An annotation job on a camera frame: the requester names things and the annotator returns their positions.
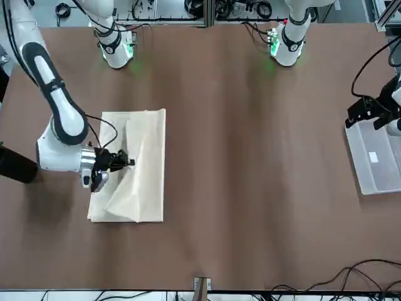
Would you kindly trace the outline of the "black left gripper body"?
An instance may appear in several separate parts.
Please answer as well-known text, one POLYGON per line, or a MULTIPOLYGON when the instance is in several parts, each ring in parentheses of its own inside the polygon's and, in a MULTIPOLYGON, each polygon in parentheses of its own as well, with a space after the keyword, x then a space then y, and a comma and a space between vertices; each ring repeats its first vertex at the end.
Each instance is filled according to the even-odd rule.
POLYGON ((383 86, 377 100, 389 111, 387 115, 392 120, 400 118, 400 76, 394 76, 383 86))

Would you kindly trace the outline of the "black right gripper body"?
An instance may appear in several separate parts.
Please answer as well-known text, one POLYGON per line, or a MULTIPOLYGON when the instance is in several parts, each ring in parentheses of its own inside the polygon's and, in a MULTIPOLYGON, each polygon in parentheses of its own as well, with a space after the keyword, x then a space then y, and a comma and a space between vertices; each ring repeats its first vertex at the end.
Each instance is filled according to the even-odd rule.
POLYGON ((95 151, 95 163, 93 165, 93 172, 110 171, 113 172, 113 158, 114 153, 111 153, 107 149, 94 148, 95 151))

